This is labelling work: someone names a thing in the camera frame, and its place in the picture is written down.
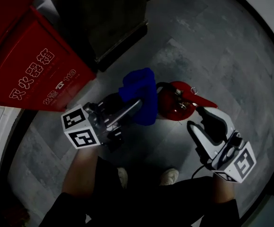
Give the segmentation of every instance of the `shoe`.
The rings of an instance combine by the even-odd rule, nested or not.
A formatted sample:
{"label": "shoe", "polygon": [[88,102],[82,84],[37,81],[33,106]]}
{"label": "shoe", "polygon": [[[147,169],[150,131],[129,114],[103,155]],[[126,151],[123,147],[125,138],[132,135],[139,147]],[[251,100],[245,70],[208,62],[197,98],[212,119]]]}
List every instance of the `shoe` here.
{"label": "shoe", "polygon": [[160,186],[172,185],[176,183],[178,177],[179,177],[178,170],[171,168],[162,174]]}
{"label": "shoe", "polygon": [[120,179],[121,186],[123,187],[123,189],[126,189],[127,182],[128,182],[128,175],[127,175],[127,171],[123,167],[118,168],[118,176]]}

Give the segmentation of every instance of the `gray tiled floor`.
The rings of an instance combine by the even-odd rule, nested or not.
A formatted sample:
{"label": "gray tiled floor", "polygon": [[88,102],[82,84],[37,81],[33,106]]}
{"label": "gray tiled floor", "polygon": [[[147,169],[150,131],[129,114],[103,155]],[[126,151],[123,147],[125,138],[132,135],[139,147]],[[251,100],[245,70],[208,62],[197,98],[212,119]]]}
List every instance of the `gray tiled floor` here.
{"label": "gray tiled floor", "polygon": [[[156,81],[185,81],[218,104],[248,139],[257,167],[237,185],[242,216],[274,170],[274,46],[260,25],[235,0],[152,0],[148,34],[106,72],[88,84],[69,107],[98,102],[116,92],[130,71],[150,67]],[[60,113],[39,112],[13,161],[9,182],[39,224],[60,187],[75,149],[62,132]],[[196,114],[192,120],[199,120]],[[179,180],[201,165],[186,120],[158,119],[153,126],[125,129],[125,144],[102,156],[133,172],[139,166],[174,166]],[[203,169],[198,176],[209,175]]]}

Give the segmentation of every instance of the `red fire extinguisher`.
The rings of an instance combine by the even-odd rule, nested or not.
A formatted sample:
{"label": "red fire extinguisher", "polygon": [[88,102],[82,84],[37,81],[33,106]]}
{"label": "red fire extinguisher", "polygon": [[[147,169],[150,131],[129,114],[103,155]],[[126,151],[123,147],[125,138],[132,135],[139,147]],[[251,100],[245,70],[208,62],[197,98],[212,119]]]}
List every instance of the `red fire extinguisher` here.
{"label": "red fire extinguisher", "polygon": [[218,108],[215,103],[197,96],[196,89],[185,82],[160,82],[157,84],[157,90],[160,87],[162,89],[158,93],[158,112],[167,119],[187,119],[198,106]]}

